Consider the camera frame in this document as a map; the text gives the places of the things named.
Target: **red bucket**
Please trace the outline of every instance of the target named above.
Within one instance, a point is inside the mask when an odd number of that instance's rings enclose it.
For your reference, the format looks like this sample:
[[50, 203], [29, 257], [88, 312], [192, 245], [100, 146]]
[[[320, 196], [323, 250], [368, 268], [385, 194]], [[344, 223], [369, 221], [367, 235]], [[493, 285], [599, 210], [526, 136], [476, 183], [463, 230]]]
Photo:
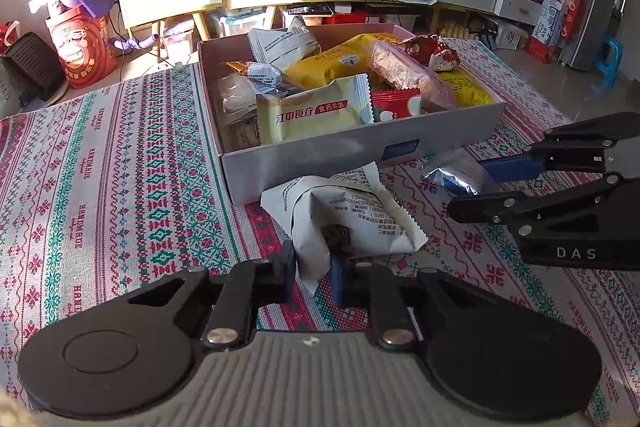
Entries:
[[74, 89], [91, 86], [118, 65], [109, 45], [106, 16], [95, 19], [78, 6], [47, 19], [47, 28]]

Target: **black basket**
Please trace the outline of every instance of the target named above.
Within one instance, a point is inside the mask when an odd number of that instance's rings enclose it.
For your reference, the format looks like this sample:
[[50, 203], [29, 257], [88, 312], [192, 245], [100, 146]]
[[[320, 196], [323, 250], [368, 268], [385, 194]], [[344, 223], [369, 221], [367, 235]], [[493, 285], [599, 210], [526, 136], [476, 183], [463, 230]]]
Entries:
[[58, 54], [33, 32], [15, 41], [1, 59], [7, 72], [41, 100], [49, 100], [66, 81]]

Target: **red snack packet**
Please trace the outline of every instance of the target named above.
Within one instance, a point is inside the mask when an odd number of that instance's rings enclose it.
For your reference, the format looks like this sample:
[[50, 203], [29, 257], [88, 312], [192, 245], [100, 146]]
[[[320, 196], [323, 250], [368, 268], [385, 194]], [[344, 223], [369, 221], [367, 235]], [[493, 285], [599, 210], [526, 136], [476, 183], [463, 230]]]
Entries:
[[373, 121], [389, 121], [420, 114], [420, 89], [395, 89], [371, 93]]
[[402, 41], [401, 45], [407, 55], [436, 72], [451, 71], [460, 64], [458, 52], [437, 35], [420, 35]]

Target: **white snack wrapper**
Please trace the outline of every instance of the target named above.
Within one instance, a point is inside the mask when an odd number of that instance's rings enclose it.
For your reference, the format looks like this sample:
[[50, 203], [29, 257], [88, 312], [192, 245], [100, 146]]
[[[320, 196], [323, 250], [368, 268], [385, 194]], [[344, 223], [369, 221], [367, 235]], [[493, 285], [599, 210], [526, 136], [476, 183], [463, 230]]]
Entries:
[[330, 268], [323, 227], [347, 227], [357, 257], [412, 253], [428, 240], [380, 183], [375, 162], [331, 178], [302, 176], [265, 190], [260, 204], [292, 239], [300, 279], [311, 292]]
[[319, 54], [320, 44], [300, 19], [286, 32], [252, 28], [247, 33], [256, 62], [286, 70], [294, 62]]

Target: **metal screw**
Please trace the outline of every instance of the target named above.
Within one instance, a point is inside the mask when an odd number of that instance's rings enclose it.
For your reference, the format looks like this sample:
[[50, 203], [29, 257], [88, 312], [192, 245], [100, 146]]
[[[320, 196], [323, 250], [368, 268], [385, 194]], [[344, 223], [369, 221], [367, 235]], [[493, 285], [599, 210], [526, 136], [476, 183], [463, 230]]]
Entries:
[[382, 340], [390, 346], [402, 346], [410, 343], [414, 339], [414, 334], [409, 330], [401, 328], [396, 330], [386, 330], [382, 335]]
[[207, 333], [211, 344], [231, 344], [238, 338], [238, 332], [231, 328], [215, 328]]

